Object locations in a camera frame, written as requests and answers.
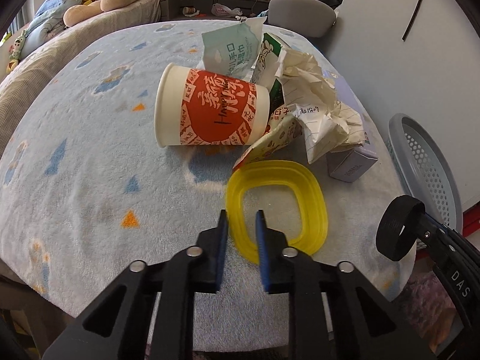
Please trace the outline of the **black round cap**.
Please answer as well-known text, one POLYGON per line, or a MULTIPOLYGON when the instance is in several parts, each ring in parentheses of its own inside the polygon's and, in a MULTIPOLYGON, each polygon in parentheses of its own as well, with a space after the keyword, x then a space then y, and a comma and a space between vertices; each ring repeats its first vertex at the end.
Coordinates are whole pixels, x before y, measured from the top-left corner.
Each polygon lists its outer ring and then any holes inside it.
POLYGON ((377 251, 393 262, 406 256, 416 242, 416 230, 425 205, 415 197, 396 197, 385 210, 377 228, 377 251))

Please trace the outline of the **white paper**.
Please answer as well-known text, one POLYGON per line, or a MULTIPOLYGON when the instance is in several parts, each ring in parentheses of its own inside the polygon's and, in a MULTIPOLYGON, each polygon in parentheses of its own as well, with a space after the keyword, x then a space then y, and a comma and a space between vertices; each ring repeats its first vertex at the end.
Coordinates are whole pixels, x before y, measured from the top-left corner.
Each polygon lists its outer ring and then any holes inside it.
POLYGON ((278 63, 275 76, 285 105, 303 129, 310 164, 331 151, 365 143, 360 113, 338 99, 335 80, 323 75, 313 55, 286 48, 278 63))

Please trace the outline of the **red patterned snack wrapper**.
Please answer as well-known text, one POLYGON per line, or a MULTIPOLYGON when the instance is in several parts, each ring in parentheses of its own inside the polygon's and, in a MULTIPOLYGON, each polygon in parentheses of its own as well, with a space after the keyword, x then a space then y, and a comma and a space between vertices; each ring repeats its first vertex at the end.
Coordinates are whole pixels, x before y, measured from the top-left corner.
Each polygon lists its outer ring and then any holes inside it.
POLYGON ((294 106, 280 106, 270 116, 264 135, 250 145, 233 165, 233 171, 243 165, 265 160, 288 146, 302 134, 302 126, 293 115, 294 106))

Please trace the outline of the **red white paper cup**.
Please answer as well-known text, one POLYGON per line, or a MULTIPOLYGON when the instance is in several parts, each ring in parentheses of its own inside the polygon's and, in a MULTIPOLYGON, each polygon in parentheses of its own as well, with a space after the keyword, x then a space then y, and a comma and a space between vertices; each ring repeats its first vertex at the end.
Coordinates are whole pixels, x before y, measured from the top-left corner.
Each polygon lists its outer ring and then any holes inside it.
POLYGON ((217 73, 182 67, 164 69, 154 105, 159 146, 248 146, 269 121, 269 91, 217 73))

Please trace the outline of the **green white carton box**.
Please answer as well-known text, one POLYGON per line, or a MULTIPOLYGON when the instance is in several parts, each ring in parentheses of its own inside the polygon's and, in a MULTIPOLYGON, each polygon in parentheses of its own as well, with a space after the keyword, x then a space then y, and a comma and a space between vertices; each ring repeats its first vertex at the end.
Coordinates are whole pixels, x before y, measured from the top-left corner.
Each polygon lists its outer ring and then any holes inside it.
POLYGON ((287 43, 272 33, 264 33, 259 54, 250 82, 267 88, 270 98, 270 115, 284 104, 281 82, 276 76, 279 68, 279 55, 287 43))

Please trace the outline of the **grey perforated trash basket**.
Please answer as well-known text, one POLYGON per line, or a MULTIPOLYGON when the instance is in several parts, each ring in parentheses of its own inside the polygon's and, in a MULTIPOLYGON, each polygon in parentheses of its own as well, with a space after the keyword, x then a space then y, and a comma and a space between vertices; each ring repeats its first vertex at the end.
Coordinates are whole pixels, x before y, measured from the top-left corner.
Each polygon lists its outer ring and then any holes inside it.
POLYGON ((462 232, 463 212, 452 170, 433 138, 415 119, 398 113, 389 121, 386 147, 406 194, 428 214, 462 232))

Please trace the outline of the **purple fluffy rug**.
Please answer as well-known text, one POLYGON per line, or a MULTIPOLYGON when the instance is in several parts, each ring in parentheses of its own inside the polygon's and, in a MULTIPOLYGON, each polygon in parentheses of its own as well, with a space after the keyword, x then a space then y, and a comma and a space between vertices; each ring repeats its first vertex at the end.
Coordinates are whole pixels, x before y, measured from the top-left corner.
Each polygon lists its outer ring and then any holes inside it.
POLYGON ((458 313, 432 271, 414 273, 393 305, 432 352, 439 353, 447 344, 458 313))

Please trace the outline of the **light blue patterned blanket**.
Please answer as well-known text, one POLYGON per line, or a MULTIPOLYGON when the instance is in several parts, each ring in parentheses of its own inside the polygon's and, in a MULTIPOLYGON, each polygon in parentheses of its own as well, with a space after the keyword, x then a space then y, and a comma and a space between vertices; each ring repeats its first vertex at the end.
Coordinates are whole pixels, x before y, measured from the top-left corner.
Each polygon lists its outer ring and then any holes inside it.
MULTIPOLYGON (((220 20, 146 24, 111 33, 69 62, 34 100, 1 158, 1 259, 47 301, 76 317, 131 261, 170 259, 216 225, 238 146, 160 148, 154 108, 169 63, 196 68, 202 33, 220 20)), ((307 163, 302 136, 271 159, 316 176, 329 231, 315 260, 352 262, 389 300, 415 261, 380 255, 377 225, 403 194, 391 157, 363 110, 378 160, 352 184, 307 163)), ((286 345, 288 297, 267 295, 255 264, 229 238, 219 293, 195 297, 193 349, 286 345)))

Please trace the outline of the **purple long box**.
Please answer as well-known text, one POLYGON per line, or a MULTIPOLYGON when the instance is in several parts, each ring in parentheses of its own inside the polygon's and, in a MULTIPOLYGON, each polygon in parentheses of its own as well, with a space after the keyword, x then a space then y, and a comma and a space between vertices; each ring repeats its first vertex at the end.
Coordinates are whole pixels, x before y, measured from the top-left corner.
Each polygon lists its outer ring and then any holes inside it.
POLYGON ((365 108, 346 80, 341 75, 324 68, 322 73, 326 79, 332 80, 337 92, 337 99, 356 111, 361 119, 360 143, 342 146, 326 155, 329 176, 336 180, 352 183, 363 176, 378 160, 373 134, 367 124, 365 108))

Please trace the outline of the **grey chair backrest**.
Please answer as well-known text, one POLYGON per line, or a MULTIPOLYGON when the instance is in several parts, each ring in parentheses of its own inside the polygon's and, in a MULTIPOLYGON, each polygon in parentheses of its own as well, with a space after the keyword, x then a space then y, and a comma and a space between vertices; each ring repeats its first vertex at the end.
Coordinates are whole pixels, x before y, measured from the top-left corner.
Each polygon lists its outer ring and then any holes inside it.
POLYGON ((318 0, 270 0, 268 23, 306 38, 322 38, 336 22, 335 10, 318 0))

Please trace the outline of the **light blue wipes packet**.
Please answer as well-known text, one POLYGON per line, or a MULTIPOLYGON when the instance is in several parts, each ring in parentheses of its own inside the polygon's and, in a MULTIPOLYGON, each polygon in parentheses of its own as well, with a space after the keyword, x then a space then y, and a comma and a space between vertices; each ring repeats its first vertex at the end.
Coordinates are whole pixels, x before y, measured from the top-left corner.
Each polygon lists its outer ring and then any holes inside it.
POLYGON ((259 55, 264 22, 264 17, 250 18, 203 33, 204 69, 243 79, 259 55))

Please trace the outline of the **small green plush doll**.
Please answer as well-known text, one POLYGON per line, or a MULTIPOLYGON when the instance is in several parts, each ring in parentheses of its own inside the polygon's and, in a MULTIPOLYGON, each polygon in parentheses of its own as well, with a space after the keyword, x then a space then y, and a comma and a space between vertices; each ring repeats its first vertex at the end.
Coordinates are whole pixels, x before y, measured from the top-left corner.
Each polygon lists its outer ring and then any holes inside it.
POLYGON ((21 52, 24 49, 24 43, 26 41, 27 30, 24 29, 21 34, 13 42, 13 45, 9 50, 9 59, 7 63, 6 73, 10 74, 19 64, 21 52))

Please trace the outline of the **blue folded quilt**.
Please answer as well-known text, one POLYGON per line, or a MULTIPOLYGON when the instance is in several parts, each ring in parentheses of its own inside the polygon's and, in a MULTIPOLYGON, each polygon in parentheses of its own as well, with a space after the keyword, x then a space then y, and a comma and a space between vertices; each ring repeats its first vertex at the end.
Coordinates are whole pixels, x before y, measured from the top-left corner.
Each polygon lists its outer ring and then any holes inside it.
POLYGON ((64 13, 80 5, 83 0, 45 0, 28 27, 18 37, 21 43, 20 59, 25 59, 38 47, 66 29, 64 13))

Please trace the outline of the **beige bed sheet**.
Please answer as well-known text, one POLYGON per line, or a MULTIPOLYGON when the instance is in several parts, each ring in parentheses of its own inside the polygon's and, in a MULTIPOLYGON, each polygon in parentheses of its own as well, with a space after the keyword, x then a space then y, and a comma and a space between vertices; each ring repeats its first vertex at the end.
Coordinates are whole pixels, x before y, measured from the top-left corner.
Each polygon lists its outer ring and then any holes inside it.
POLYGON ((159 19, 160 0, 138 0, 87 19, 32 52, 1 82, 1 149, 6 148, 36 97, 86 47, 115 31, 159 19))

